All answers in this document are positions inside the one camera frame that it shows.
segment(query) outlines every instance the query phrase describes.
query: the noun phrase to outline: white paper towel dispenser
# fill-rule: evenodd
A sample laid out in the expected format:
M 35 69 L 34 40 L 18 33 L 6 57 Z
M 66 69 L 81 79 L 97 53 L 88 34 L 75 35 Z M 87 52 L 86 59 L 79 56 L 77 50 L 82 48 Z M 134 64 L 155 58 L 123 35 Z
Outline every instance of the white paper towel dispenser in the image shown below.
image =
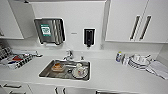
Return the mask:
M 65 41 L 62 19 L 35 19 L 34 20 L 40 43 L 55 43 L 60 45 Z

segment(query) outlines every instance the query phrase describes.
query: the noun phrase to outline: black soap dispenser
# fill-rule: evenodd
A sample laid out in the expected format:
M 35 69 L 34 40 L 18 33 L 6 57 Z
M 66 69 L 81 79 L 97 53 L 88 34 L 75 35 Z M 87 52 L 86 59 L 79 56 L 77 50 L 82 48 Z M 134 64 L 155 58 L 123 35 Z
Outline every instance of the black soap dispenser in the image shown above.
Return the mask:
M 94 44 L 95 29 L 84 29 L 84 44 L 89 48 Z

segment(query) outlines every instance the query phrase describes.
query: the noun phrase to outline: stainless steel sink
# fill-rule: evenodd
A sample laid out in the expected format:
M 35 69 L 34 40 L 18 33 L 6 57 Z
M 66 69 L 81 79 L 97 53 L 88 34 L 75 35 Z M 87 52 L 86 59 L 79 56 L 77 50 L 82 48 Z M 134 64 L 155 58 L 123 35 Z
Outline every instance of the stainless steel sink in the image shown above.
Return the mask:
M 51 68 L 56 64 L 60 63 L 65 66 L 64 71 L 55 72 Z M 83 67 L 88 70 L 88 74 L 83 78 L 75 78 L 72 75 L 72 71 L 76 68 L 76 64 L 81 63 Z M 49 77 L 49 78 L 61 78 L 61 79 L 73 79 L 73 80 L 89 80 L 90 77 L 90 62 L 74 62 L 74 61 L 60 61 L 52 60 L 48 66 L 39 74 L 40 77 Z

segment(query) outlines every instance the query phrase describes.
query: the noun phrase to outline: white cup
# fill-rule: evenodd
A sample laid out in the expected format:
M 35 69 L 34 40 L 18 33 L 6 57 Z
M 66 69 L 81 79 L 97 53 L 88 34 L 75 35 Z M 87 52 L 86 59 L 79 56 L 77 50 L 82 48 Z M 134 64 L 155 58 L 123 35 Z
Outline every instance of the white cup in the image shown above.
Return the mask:
M 141 56 L 140 59 L 139 59 L 139 62 L 145 63 L 146 60 L 147 60 L 147 58 L 145 56 Z
M 83 67 L 78 68 L 78 75 L 82 76 L 84 74 L 84 71 L 85 71 L 85 68 Z
M 141 56 L 139 54 L 134 54 L 134 56 L 133 56 L 135 61 L 139 61 L 140 57 Z

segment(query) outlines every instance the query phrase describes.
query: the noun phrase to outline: faucet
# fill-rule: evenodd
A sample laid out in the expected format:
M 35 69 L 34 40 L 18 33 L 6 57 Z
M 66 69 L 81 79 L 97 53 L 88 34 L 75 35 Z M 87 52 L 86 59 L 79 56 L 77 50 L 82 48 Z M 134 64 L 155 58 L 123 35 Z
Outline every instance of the faucet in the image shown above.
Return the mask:
M 67 54 L 68 54 L 68 56 L 64 57 L 64 60 L 70 61 L 71 59 L 74 58 L 74 56 L 73 56 L 73 50 L 68 50 Z

